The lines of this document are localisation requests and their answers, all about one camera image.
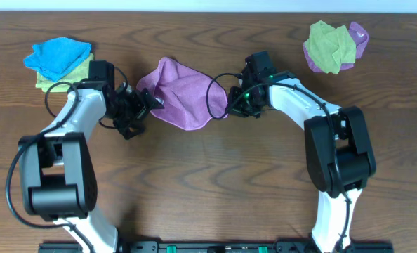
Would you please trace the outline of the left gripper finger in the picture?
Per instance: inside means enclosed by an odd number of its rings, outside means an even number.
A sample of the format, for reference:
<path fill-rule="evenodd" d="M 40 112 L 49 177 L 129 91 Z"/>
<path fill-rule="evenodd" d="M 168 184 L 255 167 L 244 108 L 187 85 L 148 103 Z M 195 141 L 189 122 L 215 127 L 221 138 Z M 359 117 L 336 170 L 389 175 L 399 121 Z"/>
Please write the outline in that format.
<path fill-rule="evenodd" d="M 145 126 L 142 122 L 121 122 L 119 125 L 119 133 L 125 140 L 129 140 L 135 136 L 142 134 L 145 131 Z"/>
<path fill-rule="evenodd" d="M 140 94 L 145 108 L 144 117 L 146 117 L 151 110 L 164 109 L 164 101 L 160 98 L 155 98 L 146 88 L 144 88 Z"/>

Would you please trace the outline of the purple microfiber cloth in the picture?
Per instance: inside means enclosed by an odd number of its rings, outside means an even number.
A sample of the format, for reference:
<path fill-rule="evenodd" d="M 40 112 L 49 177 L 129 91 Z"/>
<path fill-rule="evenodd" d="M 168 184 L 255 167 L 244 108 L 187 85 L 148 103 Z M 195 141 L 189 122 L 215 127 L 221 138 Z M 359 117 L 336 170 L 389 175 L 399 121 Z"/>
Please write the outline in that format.
<path fill-rule="evenodd" d="M 152 115 L 186 131 L 203 128 L 227 107 L 227 94 L 207 75 L 163 57 L 157 69 L 140 79 L 136 88 L 146 88 L 164 101 L 164 109 Z"/>

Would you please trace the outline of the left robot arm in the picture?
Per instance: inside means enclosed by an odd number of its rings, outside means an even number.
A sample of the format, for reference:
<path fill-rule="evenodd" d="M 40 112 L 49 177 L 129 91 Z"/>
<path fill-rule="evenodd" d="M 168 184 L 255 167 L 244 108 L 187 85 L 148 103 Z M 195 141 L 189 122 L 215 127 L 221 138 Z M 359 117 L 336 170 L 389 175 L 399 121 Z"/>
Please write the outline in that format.
<path fill-rule="evenodd" d="M 87 142 L 104 117 L 126 140 L 144 132 L 142 120 L 163 102 L 147 89 L 108 81 L 70 84 L 67 102 L 54 121 L 35 136 L 23 136 L 14 164 L 20 167 L 25 211 L 40 216 L 42 228 L 64 228 L 80 252 L 130 252 L 97 207 L 98 187 Z"/>

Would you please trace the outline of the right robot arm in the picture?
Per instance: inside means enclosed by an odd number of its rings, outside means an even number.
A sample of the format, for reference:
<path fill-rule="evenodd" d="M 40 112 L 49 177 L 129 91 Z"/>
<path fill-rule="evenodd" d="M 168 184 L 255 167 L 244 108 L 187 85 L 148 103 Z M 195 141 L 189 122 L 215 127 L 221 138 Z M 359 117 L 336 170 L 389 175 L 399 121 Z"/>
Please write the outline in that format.
<path fill-rule="evenodd" d="M 237 74 L 226 113 L 259 117 L 263 106 L 283 112 L 303 131 L 306 167 L 318 190 L 317 218 L 304 240 L 276 242 L 275 252 L 387 252 L 391 247 L 353 242 L 352 215 L 376 171 L 363 112 L 328 103 L 286 72 Z"/>

